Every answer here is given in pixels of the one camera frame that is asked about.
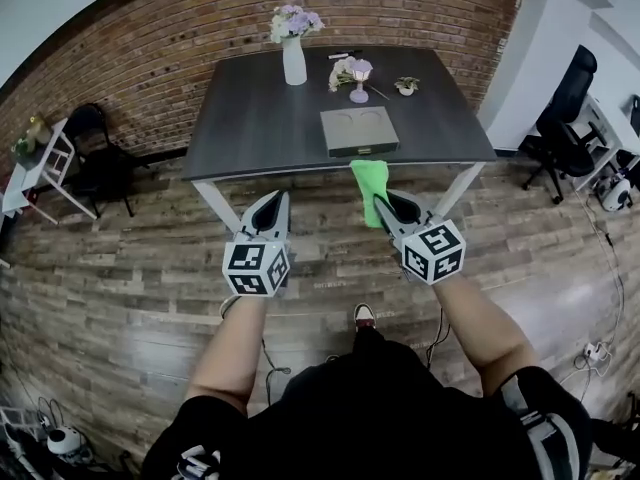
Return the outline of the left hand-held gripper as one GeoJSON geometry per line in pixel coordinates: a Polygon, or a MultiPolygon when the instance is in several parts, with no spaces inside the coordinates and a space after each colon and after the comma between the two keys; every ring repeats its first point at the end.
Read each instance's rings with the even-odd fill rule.
{"type": "Polygon", "coordinates": [[[270,298],[286,284],[290,214],[287,191],[273,191],[245,211],[241,230],[225,245],[222,264],[234,295],[270,298]]]}

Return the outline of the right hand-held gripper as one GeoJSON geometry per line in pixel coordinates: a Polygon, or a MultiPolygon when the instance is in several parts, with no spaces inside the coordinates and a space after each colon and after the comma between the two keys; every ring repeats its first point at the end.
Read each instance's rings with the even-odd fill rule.
{"type": "Polygon", "coordinates": [[[405,277],[434,285],[459,272],[466,241],[453,221],[431,220],[425,202],[408,192],[388,190],[387,197],[375,196],[374,208],[399,251],[405,277]]]}

